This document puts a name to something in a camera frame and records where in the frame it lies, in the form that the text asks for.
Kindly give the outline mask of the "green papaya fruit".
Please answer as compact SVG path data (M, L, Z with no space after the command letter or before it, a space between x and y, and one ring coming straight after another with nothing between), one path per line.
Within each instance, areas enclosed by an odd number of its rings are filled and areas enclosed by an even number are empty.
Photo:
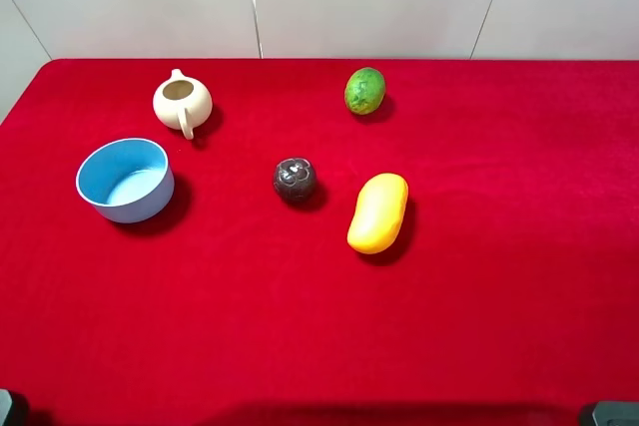
M371 67L355 71L348 79L344 89L344 101L355 115L368 115L381 104L385 95L383 74Z

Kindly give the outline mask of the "light blue bowl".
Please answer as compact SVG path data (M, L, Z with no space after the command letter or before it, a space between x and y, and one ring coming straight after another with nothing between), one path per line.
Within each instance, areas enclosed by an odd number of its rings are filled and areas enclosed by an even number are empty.
M104 218L135 223L171 200L174 175L166 151L144 138L126 138L94 151L76 175L79 196Z

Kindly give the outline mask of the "black base bottom left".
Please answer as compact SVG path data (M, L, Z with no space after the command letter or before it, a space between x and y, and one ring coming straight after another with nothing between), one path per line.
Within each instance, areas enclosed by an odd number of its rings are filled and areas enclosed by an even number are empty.
M29 404L22 394L0 390L0 426L24 426L28 413Z

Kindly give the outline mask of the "red tablecloth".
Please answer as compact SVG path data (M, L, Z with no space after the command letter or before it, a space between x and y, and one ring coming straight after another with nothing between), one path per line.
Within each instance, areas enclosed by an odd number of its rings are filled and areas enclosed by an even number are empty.
M56 60L1 126L1 384L36 425L573 425L638 396L638 66ZM153 110L173 69L213 109ZM117 223L76 190L94 151L158 143L175 189ZM318 183L290 204L277 164ZM395 242L346 236L382 173Z

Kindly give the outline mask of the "black base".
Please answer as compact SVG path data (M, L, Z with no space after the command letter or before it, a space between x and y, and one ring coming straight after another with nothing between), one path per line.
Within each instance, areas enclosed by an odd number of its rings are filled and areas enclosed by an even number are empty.
M29 404L22 394L0 390L0 426L24 426L28 413Z
M638 401L599 401L585 405L580 426L639 426Z

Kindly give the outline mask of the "black base bottom right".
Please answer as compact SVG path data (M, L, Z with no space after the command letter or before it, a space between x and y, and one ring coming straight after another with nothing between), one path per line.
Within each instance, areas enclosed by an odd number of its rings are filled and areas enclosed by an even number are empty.
M585 405L580 426L639 426L638 401L599 401Z

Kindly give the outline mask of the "yellow mango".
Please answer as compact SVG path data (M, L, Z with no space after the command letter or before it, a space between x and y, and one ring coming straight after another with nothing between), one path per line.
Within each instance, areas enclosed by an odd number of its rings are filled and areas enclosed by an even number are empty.
M395 242L403 223L408 199L406 180L394 173L382 173L361 188L346 241L355 251L377 254Z

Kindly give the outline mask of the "cream ceramic teapot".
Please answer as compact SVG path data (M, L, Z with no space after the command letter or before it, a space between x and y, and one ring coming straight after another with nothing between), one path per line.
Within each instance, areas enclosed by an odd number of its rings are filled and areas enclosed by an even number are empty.
M173 69L153 96L153 110L166 127L181 131L187 140L195 136L194 129L210 116L213 100L208 88L199 80Z

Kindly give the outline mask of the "dark purple mangosteen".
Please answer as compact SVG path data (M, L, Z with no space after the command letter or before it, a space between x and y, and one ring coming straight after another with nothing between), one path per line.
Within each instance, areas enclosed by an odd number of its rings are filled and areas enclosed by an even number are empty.
M294 157L280 161L275 169L273 184L279 197L290 204L307 200L318 183L316 171L306 158Z

